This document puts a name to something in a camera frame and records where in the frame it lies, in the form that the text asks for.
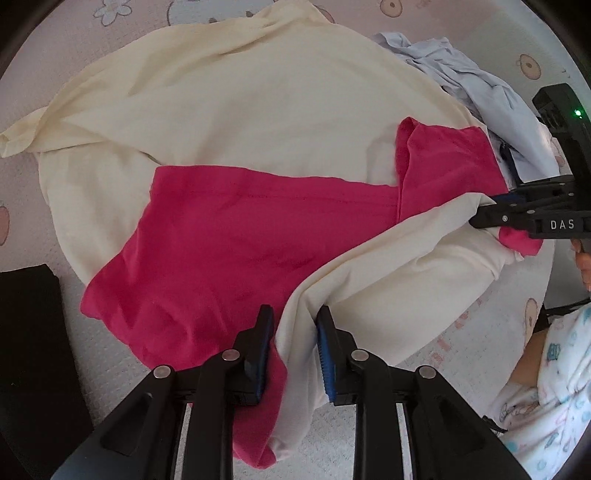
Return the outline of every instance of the metal rivet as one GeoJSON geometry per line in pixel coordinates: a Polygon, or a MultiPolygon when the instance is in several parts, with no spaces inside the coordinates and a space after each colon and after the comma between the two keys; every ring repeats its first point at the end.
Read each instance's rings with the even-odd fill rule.
{"type": "Polygon", "coordinates": [[[230,348],[230,350],[225,350],[224,353],[222,353],[222,358],[226,362],[233,362],[234,360],[238,360],[240,358],[240,352],[230,348]]]}
{"type": "Polygon", "coordinates": [[[421,377],[430,380],[432,378],[435,378],[435,376],[437,375],[437,372],[433,367],[430,367],[428,365],[423,365],[421,368],[418,369],[418,374],[421,377]]]}
{"type": "Polygon", "coordinates": [[[154,376],[156,378],[166,378],[170,375],[171,369],[168,365],[160,365],[154,368],[154,376]]]}
{"type": "Polygon", "coordinates": [[[353,350],[351,358],[356,362],[365,362],[369,358],[369,354],[365,350],[353,350]]]}

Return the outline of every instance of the pile of clothes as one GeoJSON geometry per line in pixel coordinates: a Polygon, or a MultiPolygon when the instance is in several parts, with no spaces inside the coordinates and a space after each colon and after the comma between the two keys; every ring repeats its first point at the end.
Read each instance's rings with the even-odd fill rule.
{"type": "Polygon", "coordinates": [[[378,40],[396,55],[304,0],[164,28],[0,134],[38,159],[83,313],[149,367],[200,365],[273,306],[267,389],[234,424],[250,465],[292,454],[326,402],[321,305],[395,365],[541,248],[467,222],[558,175],[547,130],[446,41],[378,40]]]}

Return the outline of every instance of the pink cloth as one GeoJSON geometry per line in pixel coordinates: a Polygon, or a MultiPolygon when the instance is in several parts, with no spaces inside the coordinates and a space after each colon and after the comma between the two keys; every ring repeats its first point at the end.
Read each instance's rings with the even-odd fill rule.
{"type": "MultiPolygon", "coordinates": [[[[146,365],[201,365],[250,328],[262,303],[279,319],[294,289],[340,254],[466,192],[506,193],[486,135],[404,120],[399,187],[289,178],[237,167],[159,167],[123,250],[92,279],[82,312],[146,365]]],[[[530,248],[522,239],[512,246],[530,248]]],[[[258,407],[238,409],[234,453],[275,462],[267,442],[287,369],[272,345],[258,407]]]]}

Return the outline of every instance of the patterned fabric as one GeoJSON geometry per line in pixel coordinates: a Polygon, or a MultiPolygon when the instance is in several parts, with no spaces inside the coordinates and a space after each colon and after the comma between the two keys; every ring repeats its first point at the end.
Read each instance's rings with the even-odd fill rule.
{"type": "Polygon", "coordinates": [[[591,304],[551,325],[537,388],[508,384],[489,416],[534,480],[550,480],[591,420],[591,304]]]}

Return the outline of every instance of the light blue cloth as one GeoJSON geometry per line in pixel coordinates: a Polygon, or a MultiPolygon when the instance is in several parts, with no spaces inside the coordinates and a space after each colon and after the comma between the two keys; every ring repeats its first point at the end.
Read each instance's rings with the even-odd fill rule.
{"type": "MultiPolygon", "coordinates": [[[[513,148],[523,181],[560,175],[550,147],[550,134],[523,99],[500,78],[481,70],[446,38],[411,44],[401,33],[380,33],[374,40],[398,58],[435,80],[464,104],[489,132],[513,148]]],[[[491,135],[498,154],[500,141],[491,135]]]]}

